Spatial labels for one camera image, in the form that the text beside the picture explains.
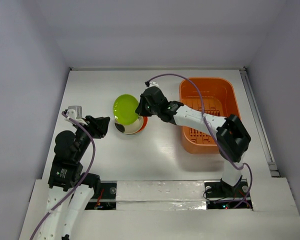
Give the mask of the orange plate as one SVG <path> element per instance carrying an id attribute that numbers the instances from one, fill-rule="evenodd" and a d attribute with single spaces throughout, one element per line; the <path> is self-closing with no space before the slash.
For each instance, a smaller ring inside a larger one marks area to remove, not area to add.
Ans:
<path id="1" fill-rule="evenodd" d="M 140 128 L 137 132 L 135 132 L 135 134 L 140 133 L 140 132 L 143 131 L 143 130 L 145 129 L 145 127 L 147 126 L 148 118 L 147 118 L 146 116 L 143 116 L 142 119 L 143 119 L 143 124 L 142 124 L 141 128 Z"/>

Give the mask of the green plate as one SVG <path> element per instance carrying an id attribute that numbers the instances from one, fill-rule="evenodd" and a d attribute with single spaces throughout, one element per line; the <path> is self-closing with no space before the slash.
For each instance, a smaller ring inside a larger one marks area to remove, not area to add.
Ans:
<path id="1" fill-rule="evenodd" d="M 122 94 L 116 98 L 113 104 L 113 115 L 122 125 L 131 125 L 138 119 L 135 112 L 139 105 L 138 100 L 130 94 Z"/>

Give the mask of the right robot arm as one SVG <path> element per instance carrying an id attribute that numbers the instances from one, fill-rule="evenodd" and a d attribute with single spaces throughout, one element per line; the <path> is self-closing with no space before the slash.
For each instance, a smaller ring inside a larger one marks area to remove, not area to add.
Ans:
<path id="1" fill-rule="evenodd" d="M 194 110 L 179 101 L 169 101 L 160 88 L 151 86 L 140 95 L 135 112 L 142 117 L 158 116 L 163 122 L 188 127 L 211 136 L 225 159 L 220 190 L 232 196 L 242 180 L 242 159 L 251 137 L 237 115 L 215 116 Z"/>

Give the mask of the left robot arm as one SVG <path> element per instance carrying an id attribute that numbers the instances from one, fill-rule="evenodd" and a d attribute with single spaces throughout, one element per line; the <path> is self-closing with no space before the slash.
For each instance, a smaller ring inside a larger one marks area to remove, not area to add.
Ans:
<path id="1" fill-rule="evenodd" d="M 61 114 L 76 131 L 64 130 L 55 138 L 45 214 L 33 230 L 32 240 L 73 239 L 88 202 L 101 191 L 100 176 L 90 173 L 90 169 L 96 155 L 95 140 L 106 136 L 110 117 L 81 118 L 73 109 Z M 89 146 L 92 159 L 83 171 L 81 159 Z"/>

